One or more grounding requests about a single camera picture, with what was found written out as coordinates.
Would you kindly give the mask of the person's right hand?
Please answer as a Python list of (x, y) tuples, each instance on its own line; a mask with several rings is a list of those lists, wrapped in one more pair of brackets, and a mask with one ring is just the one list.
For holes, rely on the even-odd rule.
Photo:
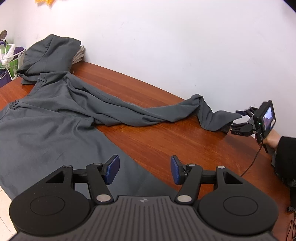
[(271, 130), (267, 137), (263, 139), (263, 144), (268, 145), (272, 149), (276, 150), (280, 139), (281, 135), (277, 131)]

